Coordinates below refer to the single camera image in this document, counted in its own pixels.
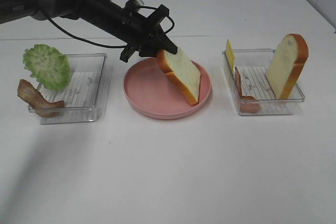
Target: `bread slice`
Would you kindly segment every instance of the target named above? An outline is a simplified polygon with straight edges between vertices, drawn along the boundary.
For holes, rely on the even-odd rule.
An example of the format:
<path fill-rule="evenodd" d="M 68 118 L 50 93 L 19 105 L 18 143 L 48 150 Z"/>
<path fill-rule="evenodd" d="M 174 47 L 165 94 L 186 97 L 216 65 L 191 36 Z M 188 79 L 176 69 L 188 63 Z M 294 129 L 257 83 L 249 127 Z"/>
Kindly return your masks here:
<path fill-rule="evenodd" d="M 240 73 L 237 67 L 235 67 L 235 78 L 236 78 L 236 85 L 237 85 L 238 93 L 240 97 L 243 100 L 249 100 L 249 101 L 255 100 L 255 98 L 250 95 L 248 96 L 243 95 L 243 92 L 241 91 L 242 85 L 241 85 Z M 241 103 L 240 108 L 239 108 L 240 112 L 250 113 L 250 114 L 258 113 L 260 109 L 261 109 L 261 106 L 259 102 Z"/>
<path fill-rule="evenodd" d="M 308 46 L 299 34 L 287 34 L 266 71 L 276 99 L 287 99 L 308 58 Z"/>
<path fill-rule="evenodd" d="M 188 103 L 198 104 L 201 72 L 185 52 L 178 47 L 177 54 L 174 55 L 161 49 L 157 53 L 157 60 L 162 72 L 180 90 Z"/>

